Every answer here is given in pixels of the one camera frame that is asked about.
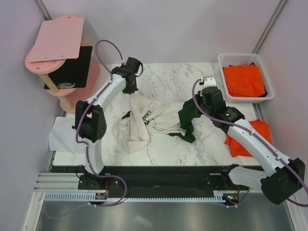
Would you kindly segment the cream and green t-shirt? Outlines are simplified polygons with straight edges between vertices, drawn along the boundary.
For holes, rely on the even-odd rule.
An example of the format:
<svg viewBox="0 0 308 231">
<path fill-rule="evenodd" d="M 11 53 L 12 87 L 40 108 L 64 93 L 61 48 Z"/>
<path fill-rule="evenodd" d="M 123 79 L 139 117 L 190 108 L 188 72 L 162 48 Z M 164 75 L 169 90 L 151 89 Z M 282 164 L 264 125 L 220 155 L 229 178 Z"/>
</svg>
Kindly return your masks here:
<svg viewBox="0 0 308 231">
<path fill-rule="evenodd" d="M 144 149 L 151 140 L 151 134 L 177 136 L 188 143 L 195 141 L 193 119 L 201 115 L 193 99 L 164 104 L 133 94 L 130 106 L 131 110 L 114 128 L 114 136 L 129 154 Z"/>
</svg>

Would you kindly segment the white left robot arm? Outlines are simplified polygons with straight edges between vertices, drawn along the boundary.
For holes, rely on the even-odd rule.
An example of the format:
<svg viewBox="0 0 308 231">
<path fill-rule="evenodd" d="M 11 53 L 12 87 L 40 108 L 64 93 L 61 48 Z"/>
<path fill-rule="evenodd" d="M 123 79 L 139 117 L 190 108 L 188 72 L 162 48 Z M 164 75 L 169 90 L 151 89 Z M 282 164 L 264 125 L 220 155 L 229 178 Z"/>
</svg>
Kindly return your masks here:
<svg viewBox="0 0 308 231">
<path fill-rule="evenodd" d="M 129 57 L 121 66 L 111 71 L 111 79 L 86 101 L 78 101 L 75 110 L 77 143 L 86 145 L 86 171 L 92 175 L 89 184 L 95 189 L 105 185 L 105 176 L 100 174 L 104 168 L 102 160 L 101 139 L 106 133 L 107 123 L 104 111 L 119 94 L 133 94 L 137 88 L 136 78 L 143 72 L 143 64 L 136 58 Z"/>
</svg>

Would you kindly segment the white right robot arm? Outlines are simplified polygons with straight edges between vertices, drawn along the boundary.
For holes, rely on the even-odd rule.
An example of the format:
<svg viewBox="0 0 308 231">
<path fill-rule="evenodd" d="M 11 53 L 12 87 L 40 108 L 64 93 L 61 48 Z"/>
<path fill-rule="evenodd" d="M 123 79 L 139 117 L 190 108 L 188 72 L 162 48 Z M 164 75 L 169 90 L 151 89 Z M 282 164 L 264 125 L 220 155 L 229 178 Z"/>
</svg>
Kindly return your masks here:
<svg viewBox="0 0 308 231">
<path fill-rule="evenodd" d="M 229 190 L 239 184 L 260 189 L 275 205 L 289 201 L 299 207 L 308 206 L 290 198 L 299 190 L 308 189 L 304 182 L 306 166 L 300 158 L 291 159 L 270 144 L 243 113 L 225 104 L 221 90 L 216 86 L 192 91 L 192 100 L 198 114 L 205 115 L 215 127 L 238 141 L 263 168 L 259 171 L 232 165 L 220 177 L 223 188 Z"/>
</svg>

